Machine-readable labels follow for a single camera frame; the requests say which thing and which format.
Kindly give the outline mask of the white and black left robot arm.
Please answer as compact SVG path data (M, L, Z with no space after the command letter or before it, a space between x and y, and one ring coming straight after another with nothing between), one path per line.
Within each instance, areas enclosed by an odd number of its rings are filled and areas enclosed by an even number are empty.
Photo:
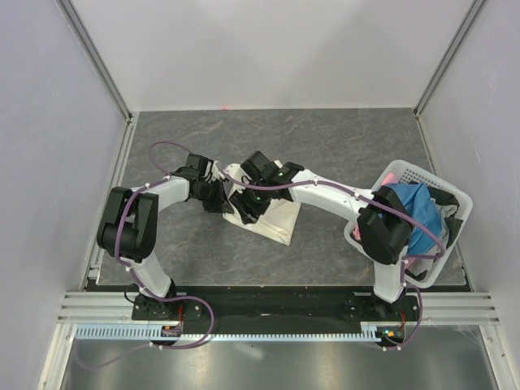
M231 211L215 162L190 154L186 163L162 179L141 187L114 187L97 230L97 245L123 265L139 293L134 320L169 320L178 313L176 284L163 270L154 247L158 214L176 203L200 201L205 211Z

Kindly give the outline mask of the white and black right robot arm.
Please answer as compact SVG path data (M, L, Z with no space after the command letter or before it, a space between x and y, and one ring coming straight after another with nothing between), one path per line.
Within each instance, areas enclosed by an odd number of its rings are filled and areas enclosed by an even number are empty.
M269 160L256 151L243 163L226 166L223 178L233 211L229 222L282 245L290 245L302 205L346 220L344 238L374 265L374 314L384 320L401 311L405 291L400 261L412 226L390 188L382 193L330 181L294 162Z

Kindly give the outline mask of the white cloth napkin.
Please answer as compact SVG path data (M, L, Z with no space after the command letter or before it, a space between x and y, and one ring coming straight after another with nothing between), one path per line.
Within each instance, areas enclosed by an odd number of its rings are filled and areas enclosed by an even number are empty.
M254 185L253 180L238 163L227 165L224 168L224 172L230 175L234 180L240 182L240 185L232 182L229 194L227 195L228 201L233 191L248 189L244 187L244 184ZM293 230L301 209L300 203L285 199L272 199L266 213L261 216L256 223L251 224L243 224L238 211L234 206L233 208L235 210L234 214L222 214L225 221L238 228L266 237L282 245L289 246L291 244Z

